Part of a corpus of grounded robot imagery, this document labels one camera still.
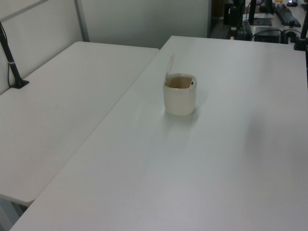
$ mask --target white table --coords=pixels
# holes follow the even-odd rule
[[[172,54],[187,117],[164,109]],[[12,231],[306,231],[307,140],[304,52],[171,37]]]
[[[158,49],[77,42],[0,96],[0,197],[30,205]]]

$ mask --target white cup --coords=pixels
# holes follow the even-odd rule
[[[190,115],[196,104],[196,77],[189,74],[171,74],[164,83],[166,111],[175,116]]]

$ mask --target keyboard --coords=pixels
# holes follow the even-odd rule
[[[284,4],[278,4],[275,6],[276,14],[278,15],[281,23],[284,26],[289,26],[291,21],[295,22],[295,27],[301,27],[297,18],[295,18],[294,14],[287,8]]]

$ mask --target monitor arm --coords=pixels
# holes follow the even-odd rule
[[[7,38],[6,38],[6,35],[5,35],[5,32],[4,32],[4,29],[3,29],[1,22],[0,22],[0,42],[1,42],[2,48],[4,50],[5,56],[8,60],[8,64],[9,64],[9,66],[12,70],[12,73],[14,75],[14,78],[15,78],[15,84],[12,85],[11,87],[20,89],[23,86],[25,86],[26,84],[28,84],[29,81],[23,80],[19,75],[18,69],[16,67],[14,58],[13,58],[11,50],[9,48],[9,44],[8,44],[8,41],[7,41]]]
[[[307,51],[307,39],[306,39],[307,30],[308,30],[308,11],[306,11],[306,16],[300,37],[296,37],[294,50]]]

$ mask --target white wall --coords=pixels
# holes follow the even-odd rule
[[[78,0],[91,42],[161,48],[171,35],[207,37],[211,0]]]
[[[48,0],[2,25],[22,78],[82,41],[74,0]],[[7,89],[7,60],[0,46],[0,94]]]

